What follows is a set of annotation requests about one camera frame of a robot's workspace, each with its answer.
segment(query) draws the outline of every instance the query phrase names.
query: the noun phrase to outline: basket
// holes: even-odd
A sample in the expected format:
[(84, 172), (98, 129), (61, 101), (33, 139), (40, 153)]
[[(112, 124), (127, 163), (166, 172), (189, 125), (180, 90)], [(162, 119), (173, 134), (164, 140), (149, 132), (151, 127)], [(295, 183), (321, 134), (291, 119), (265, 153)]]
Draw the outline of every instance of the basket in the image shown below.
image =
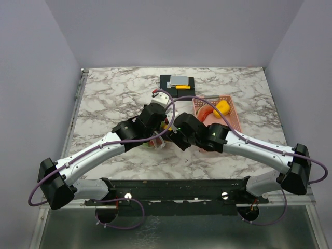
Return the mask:
[[(212, 104), (217, 105), (219, 101), (226, 100), (227, 103), (230, 106), (230, 112), (228, 115), (225, 116), (227, 121), (230, 122), (230, 124), (239, 132), (241, 131), (241, 126), (238, 118), (237, 111), (235, 109), (235, 105), (233, 102), (233, 99), (229, 95), (220, 95), (220, 96), (203, 96), (201, 98), (204, 98), (208, 101), (210, 101)], [(197, 118), (197, 111), (203, 106), (207, 105), (204, 101), (198, 100), (198, 99), (192, 99), (193, 104), (193, 112), (195, 117)], [(221, 123), (222, 125), (226, 125), (225, 121), (222, 118), (216, 118), (213, 113), (210, 113), (206, 119), (203, 121), (203, 124), (206, 126), (212, 124), (212, 123)]]

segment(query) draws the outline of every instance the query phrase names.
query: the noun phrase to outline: marble countertop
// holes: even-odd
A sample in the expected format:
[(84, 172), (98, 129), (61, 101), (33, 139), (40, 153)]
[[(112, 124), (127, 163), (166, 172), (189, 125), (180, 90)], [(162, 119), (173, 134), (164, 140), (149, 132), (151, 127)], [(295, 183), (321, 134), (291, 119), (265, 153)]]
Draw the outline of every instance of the marble countertop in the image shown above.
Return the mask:
[[(70, 154), (96, 142), (119, 122), (140, 113), (159, 87), (160, 74), (195, 78), (196, 95), (231, 95), (242, 132), (270, 143), (285, 145), (272, 96), (261, 67), (254, 68), (97, 68), (89, 71)], [(192, 113), (192, 102), (176, 104)], [(174, 144), (162, 150), (142, 146), (113, 157), (82, 178), (96, 179), (229, 179), (259, 175), (272, 168), (240, 156), (186, 151)]]

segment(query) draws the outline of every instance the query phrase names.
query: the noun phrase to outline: white wall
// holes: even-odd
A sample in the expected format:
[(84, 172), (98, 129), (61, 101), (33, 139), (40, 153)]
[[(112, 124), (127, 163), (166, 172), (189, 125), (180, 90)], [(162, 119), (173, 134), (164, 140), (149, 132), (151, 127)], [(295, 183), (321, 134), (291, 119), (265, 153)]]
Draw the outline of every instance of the white wall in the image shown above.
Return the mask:
[(303, 0), (46, 0), (81, 67), (267, 66)]
[(79, 78), (44, 0), (0, 2), (0, 248), (29, 246), (27, 198), (40, 162), (60, 155)]
[[(266, 69), (289, 144), (308, 146), (312, 158), (331, 165), (332, 1), (305, 0)], [(323, 175), (313, 164), (311, 179)], [(332, 247), (332, 182), (312, 186)]]

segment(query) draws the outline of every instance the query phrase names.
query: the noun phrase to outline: yellow knife handle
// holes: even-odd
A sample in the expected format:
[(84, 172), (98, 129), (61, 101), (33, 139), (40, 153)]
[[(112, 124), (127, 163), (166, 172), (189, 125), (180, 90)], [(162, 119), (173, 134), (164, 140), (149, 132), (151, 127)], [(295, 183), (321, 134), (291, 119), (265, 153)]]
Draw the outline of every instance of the yellow knife handle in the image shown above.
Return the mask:
[(187, 90), (187, 89), (191, 89), (190, 86), (176, 86), (175, 87), (176, 90)]

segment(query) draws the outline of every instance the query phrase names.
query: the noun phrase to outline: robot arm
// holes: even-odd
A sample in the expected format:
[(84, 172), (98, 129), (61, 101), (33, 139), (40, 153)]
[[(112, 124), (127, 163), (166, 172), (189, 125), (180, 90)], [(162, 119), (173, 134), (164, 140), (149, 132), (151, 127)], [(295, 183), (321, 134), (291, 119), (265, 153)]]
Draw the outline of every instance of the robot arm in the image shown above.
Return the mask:
[[(151, 103), (144, 107), (139, 116), (119, 123), (112, 132), (96, 143), (70, 157), (59, 159), (55, 163), (49, 158), (44, 160), (40, 165), (38, 180), (62, 165), (66, 165), (60, 174), (55, 174), (41, 185), (51, 208), (61, 208), (73, 199), (108, 200), (116, 198), (115, 188), (108, 179), (84, 180), (79, 178), (105, 160), (141, 145), (143, 143), (140, 141), (141, 139), (151, 137), (154, 131), (159, 130), (161, 122), (172, 115), (172, 112), (168, 115), (165, 114), (168, 102), (169, 97), (166, 94), (154, 94)], [(182, 150), (195, 145), (207, 151), (241, 155), (274, 168), (273, 171), (260, 176), (246, 177), (244, 179), (245, 195), (258, 197), (265, 192), (281, 188), (298, 195), (304, 195), (307, 192), (310, 162), (273, 153), (247, 141), (257, 141), (271, 148), (308, 156), (305, 146), (298, 144), (296, 148), (291, 148), (273, 145), (240, 133), (246, 138), (246, 141), (243, 141), (222, 124), (214, 123), (206, 127), (191, 114), (178, 115), (176, 113), (175, 115), (177, 117), (172, 131), (167, 131), (165, 138), (173, 141)], [(114, 141), (123, 141), (123, 143), (112, 144)]]

